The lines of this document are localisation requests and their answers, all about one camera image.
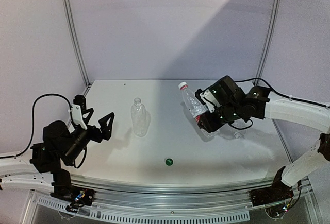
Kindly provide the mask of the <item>red label water bottle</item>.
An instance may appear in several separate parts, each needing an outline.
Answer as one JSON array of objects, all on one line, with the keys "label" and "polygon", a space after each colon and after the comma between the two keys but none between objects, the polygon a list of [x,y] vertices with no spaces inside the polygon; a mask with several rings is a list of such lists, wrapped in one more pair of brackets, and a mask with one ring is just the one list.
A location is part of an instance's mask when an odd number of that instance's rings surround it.
[{"label": "red label water bottle", "polygon": [[186,108],[197,122],[197,116],[207,111],[205,106],[199,102],[196,98],[195,93],[189,88],[181,89],[181,94],[185,103]]}]

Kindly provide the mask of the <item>green bottle cap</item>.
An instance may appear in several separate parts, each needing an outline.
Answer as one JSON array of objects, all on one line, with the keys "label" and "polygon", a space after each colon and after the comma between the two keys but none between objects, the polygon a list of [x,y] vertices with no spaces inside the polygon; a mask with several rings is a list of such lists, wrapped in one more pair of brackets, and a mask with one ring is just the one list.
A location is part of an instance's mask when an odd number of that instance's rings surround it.
[{"label": "green bottle cap", "polygon": [[172,158],[166,158],[164,162],[165,162],[166,166],[172,166],[174,164],[174,161]]}]

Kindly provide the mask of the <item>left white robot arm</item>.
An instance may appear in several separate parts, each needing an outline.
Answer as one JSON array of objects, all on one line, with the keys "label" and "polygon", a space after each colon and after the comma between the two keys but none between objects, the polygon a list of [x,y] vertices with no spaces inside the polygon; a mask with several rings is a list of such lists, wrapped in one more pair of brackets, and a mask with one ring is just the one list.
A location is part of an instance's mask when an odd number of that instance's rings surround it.
[{"label": "left white robot arm", "polygon": [[70,173],[61,166],[78,169],[76,159],[87,156],[90,141],[101,143],[112,136],[113,112],[101,118],[99,126],[88,124],[93,109],[73,105],[73,131],[65,122],[54,121],[43,129],[43,141],[29,145],[27,150],[13,156],[1,156],[1,189],[27,188],[44,190],[62,200],[93,196],[93,190],[73,186]]}]

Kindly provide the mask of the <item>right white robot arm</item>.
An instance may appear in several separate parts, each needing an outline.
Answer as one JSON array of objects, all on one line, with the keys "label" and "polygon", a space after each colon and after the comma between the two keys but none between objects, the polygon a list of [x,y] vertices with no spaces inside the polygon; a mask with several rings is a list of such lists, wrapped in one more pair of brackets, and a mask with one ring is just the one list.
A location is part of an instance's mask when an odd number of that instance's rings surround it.
[{"label": "right white robot arm", "polygon": [[251,118],[276,119],[300,124],[320,132],[317,143],[302,156],[285,166],[280,181],[267,189],[270,201],[278,201],[287,187],[329,163],[329,106],[311,100],[298,99],[275,91],[270,85],[254,86],[245,93],[229,76],[195,93],[207,107],[197,118],[198,126],[212,133],[237,120],[248,122]]}]

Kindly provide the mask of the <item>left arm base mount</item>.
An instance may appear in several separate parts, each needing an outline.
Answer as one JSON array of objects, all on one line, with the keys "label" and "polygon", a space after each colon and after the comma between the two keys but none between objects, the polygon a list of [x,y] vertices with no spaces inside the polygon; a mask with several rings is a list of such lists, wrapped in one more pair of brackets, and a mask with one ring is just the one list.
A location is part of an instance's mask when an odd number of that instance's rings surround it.
[{"label": "left arm base mount", "polygon": [[51,172],[53,176],[53,187],[50,196],[68,202],[65,210],[77,213],[80,208],[92,206],[95,190],[85,187],[73,186],[71,175],[64,169]]}]

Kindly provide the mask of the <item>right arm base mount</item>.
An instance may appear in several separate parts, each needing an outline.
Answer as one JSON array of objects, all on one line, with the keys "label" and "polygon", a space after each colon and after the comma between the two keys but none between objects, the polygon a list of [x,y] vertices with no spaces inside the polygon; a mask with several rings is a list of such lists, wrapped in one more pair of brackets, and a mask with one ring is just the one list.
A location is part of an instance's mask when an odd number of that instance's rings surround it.
[{"label": "right arm base mount", "polygon": [[265,207],[266,214],[273,219],[283,217],[285,213],[294,207],[301,196],[302,181],[299,180],[297,182],[299,195],[296,201],[293,200],[294,192],[292,190],[292,186],[287,186],[282,182],[282,174],[284,169],[285,167],[283,166],[277,171],[271,186],[254,189],[249,192],[253,206],[267,205],[289,199],[289,202],[284,203],[283,205]]}]

